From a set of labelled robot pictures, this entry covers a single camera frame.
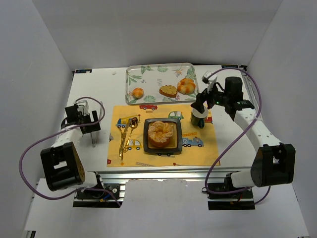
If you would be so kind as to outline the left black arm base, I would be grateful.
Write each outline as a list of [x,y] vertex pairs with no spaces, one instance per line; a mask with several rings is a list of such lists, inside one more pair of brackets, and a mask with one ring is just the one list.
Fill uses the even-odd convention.
[[77,192],[73,201],[74,208],[119,208],[123,203],[125,186],[119,183],[106,183],[105,189],[111,192],[114,198],[104,190]]

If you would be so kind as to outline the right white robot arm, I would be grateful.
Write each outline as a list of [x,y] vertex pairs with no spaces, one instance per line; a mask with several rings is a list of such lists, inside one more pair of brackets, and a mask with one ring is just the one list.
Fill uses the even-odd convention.
[[[233,120],[252,143],[256,157],[250,170],[231,176],[234,189],[291,183],[295,149],[281,143],[248,101],[234,105]],[[110,111],[111,141],[90,153],[94,170],[108,167],[216,166],[218,146],[211,113],[187,104],[114,106]]]

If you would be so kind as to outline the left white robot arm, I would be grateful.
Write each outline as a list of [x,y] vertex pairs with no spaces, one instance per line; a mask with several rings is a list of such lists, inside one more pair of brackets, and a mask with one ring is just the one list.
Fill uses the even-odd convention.
[[62,133],[55,144],[43,149],[41,161],[48,188],[51,191],[66,188],[99,188],[103,187],[100,175],[84,169],[76,150],[76,144],[85,134],[98,135],[101,130],[98,122],[100,113],[89,112],[87,100],[80,100],[66,107],[66,119],[61,128]]

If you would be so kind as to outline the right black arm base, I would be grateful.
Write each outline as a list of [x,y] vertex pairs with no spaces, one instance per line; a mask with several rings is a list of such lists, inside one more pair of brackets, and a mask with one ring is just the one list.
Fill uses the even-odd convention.
[[255,210],[254,197],[250,189],[233,194],[212,194],[203,187],[202,192],[207,195],[210,211]]

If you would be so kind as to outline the large round sugared cake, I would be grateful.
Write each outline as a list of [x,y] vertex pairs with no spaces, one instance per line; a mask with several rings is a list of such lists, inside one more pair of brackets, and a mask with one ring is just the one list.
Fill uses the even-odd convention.
[[173,128],[167,122],[155,121],[148,128],[148,140],[155,147],[165,147],[173,136]]

